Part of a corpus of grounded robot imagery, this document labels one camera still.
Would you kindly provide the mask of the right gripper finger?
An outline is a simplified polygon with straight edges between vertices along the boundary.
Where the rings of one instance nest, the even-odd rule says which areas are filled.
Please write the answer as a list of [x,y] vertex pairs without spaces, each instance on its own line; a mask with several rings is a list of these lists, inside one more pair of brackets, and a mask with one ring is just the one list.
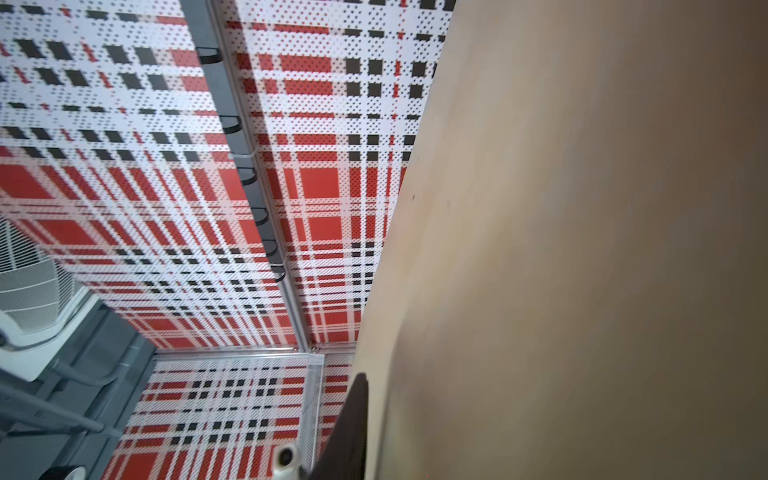
[[365,373],[358,373],[348,391],[326,448],[308,478],[364,479],[367,425],[368,380]]

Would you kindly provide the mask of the plywood board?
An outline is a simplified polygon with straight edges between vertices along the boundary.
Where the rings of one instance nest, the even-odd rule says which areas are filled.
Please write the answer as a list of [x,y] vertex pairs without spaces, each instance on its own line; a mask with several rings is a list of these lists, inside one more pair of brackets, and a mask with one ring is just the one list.
[[767,475],[767,5],[460,1],[354,370],[370,479]]

